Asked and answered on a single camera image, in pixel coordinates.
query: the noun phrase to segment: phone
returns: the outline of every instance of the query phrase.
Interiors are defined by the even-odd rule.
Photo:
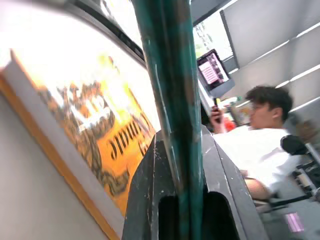
[[[213,98],[214,105],[219,109],[218,101],[219,101],[219,98],[216,98],[216,97]],[[220,124],[221,123],[221,119],[217,119],[216,122],[218,124]]]

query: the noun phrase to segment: green pole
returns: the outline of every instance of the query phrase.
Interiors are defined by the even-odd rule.
[[[204,177],[189,1],[132,2],[178,196],[180,239],[200,240]]]

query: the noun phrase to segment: white shirt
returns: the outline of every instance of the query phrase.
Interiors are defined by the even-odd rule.
[[[213,137],[240,170],[247,170],[249,178],[275,193],[300,160],[299,156],[290,156],[281,148],[281,138],[288,134],[285,129],[242,126]]]

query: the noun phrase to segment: white wall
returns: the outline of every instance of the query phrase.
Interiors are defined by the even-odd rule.
[[[0,94],[0,240],[105,240]]]

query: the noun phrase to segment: man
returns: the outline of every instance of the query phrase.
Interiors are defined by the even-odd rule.
[[[286,90],[271,86],[253,88],[246,99],[251,104],[250,126],[226,133],[223,112],[216,106],[212,108],[210,121],[216,134],[226,133],[227,142],[237,139],[232,151],[238,153],[230,159],[244,176],[252,198],[265,200],[279,190],[280,183],[298,163],[298,158],[293,159],[280,146],[281,138],[288,135],[283,124],[293,100]]]

